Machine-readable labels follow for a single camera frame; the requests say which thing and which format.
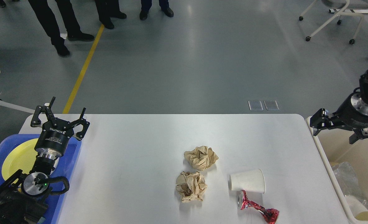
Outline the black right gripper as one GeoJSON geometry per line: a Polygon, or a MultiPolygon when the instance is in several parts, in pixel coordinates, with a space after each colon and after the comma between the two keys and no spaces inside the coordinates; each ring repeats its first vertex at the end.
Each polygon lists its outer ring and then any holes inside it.
{"type": "Polygon", "coordinates": [[[310,118],[313,136],[325,129],[347,129],[347,126],[354,128],[354,134],[349,137],[350,144],[368,139],[368,104],[360,93],[350,94],[339,106],[336,115],[330,116],[328,110],[321,108],[310,118]]]}

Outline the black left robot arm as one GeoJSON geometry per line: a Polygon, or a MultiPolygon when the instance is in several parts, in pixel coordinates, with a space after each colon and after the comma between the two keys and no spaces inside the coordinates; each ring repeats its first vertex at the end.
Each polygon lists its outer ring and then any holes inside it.
{"type": "Polygon", "coordinates": [[[35,145],[37,156],[28,174],[18,169],[0,185],[0,224],[36,224],[48,209],[46,199],[66,193],[69,180],[66,177],[51,177],[56,161],[64,156],[69,140],[81,141],[90,123],[84,118],[83,108],[77,120],[72,122],[54,116],[48,105],[37,106],[31,127],[41,127],[42,132],[35,145]]]}

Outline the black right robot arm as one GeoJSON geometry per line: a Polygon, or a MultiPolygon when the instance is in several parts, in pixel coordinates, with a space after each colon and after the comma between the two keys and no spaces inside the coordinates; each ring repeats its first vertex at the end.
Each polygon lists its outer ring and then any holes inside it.
{"type": "Polygon", "coordinates": [[[343,101],[336,112],[329,116],[326,109],[319,109],[311,118],[309,126],[313,136],[325,129],[344,129],[353,131],[349,143],[368,139],[368,70],[361,75],[359,87],[343,101]]]}

